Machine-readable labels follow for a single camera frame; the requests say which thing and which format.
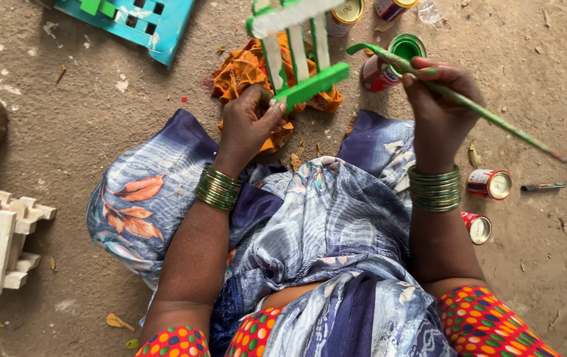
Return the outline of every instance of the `green bangle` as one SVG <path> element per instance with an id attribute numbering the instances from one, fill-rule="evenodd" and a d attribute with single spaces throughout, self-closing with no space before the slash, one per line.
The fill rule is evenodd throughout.
<path id="1" fill-rule="evenodd" d="M 200 182 L 195 187 L 195 197 L 208 205 L 230 211 L 239 199 L 240 190 L 241 180 L 216 171 L 210 163 L 205 163 Z"/>
<path id="2" fill-rule="evenodd" d="M 434 212 L 448 212 L 460 206 L 460 168 L 439 175 L 423 175 L 416 166 L 408 170 L 412 201 L 415 206 Z"/>

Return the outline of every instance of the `paint can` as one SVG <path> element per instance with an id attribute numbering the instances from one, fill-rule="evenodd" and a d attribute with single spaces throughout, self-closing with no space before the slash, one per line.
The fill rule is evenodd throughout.
<path id="1" fill-rule="evenodd" d="M 386 22 L 391 23 L 385 30 L 395 23 L 410 8 L 413 8 L 418 0 L 375 0 L 374 9 L 376 15 Z"/>
<path id="2" fill-rule="evenodd" d="M 344 4 L 332 8 L 325 14 L 327 35 L 343 37 L 365 13 L 363 0 L 347 0 Z"/>
<path id="3" fill-rule="evenodd" d="M 482 245 L 486 243 L 493 233 L 493 225 L 490 223 L 490 219 L 483 215 L 470 214 L 467 212 L 460 213 L 462 214 L 464 225 L 466 225 L 466 229 L 469 231 L 470 240 L 473 244 Z"/>
<path id="4" fill-rule="evenodd" d="M 476 196 L 499 201 L 510 194 L 512 176 L 503 170 L 475 170 L 469 175 L 466 189 Z"/>
<path id="5" fill-rule="evenodd" d="M 408 60 L 414 56 L 427 57 L 424 44 L 412 34 L 396 36 L 386 50 Z M 368 91 L 377 93 L 399 85 L 402 82 L 402 72 L 383 62 L 377 55 L 373 55 L 363 63 L 360 78 Z"/>

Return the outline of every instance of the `woman's right hand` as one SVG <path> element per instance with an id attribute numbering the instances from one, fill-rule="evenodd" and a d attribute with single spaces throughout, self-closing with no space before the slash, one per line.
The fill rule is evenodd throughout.
<path id="1" fill-rule="evenodd" d="M 484 99 L 468 69 L 422 57 L 411 62 L 417 75 L 405 74 L 403 85 L 414 108 L 417 169 L 426 175 L 451 172 L 455 154 L 479 116 L 430 91 L 419 79 L 436 81 L 482 106 Z"/>

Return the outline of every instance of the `open paint can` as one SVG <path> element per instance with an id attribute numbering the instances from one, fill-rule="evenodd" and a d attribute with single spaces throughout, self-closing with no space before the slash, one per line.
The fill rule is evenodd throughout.
<path id="1" fill-rule="evenodd" d="M 460 213 L 473 244 L 482 245 L 486 243 L 493 233 L 493 225 L 490 223 L 490 220 L 482 215 L 469 214 L 467 212 Z"/>
<path id="2" fill-rule="evenodd" d="M 325 14 L 327 35 L 343 37 L 365 13 L 363 0 L 347 0 L 344 4 L 332 8 Z"/>
<path id="3" fill-rule="evenodd" d="M 406 60 L 412 57 L 427 57 L 427 50 L 418 37 L 401 34 L 391 40 L 387 51 Z M 393 65 L 383 62 L 377 55 L 368 58 L 360 70 L 361 83 L 370 92 L 382 92 L 402 82 L 403 73 Z"/>

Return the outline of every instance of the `red paint can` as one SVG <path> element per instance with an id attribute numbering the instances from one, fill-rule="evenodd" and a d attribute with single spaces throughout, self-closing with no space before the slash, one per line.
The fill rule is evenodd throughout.
<path id="1" fill-rule="evenodd" d="M 418 0 L 376 0 L 374 9 L 378 17 L 387 22 L 393 22 L 417 3 Z"/>
<path id="2" fill-rule="evenodd" d="M 399 55 L 427 57 L 427 50 L 420 39 L 412 34 L 400 34 L 387 45 L 387 51 Z M 368 58 L 360 70 L 363 86 L 377 93 L 402 83 L 402 73 L 381 60 L 377 55 Z"/>
<path id="3" fill-rule="evenodd" d="M 467 212 L 461 212 L 461 214 L 473 244 L 482 245 L 486 243 L 493 232 L 493 225 L 490 223 L 490 220 L 483 215 L 469 214 Z"/>
<path id="4" fill-rule="evenodd" d="M 512 176 L 503 170 L 475 170 L 466 182 L 469 193 L 498 201 L 507 198 L 511 189 Z"/>

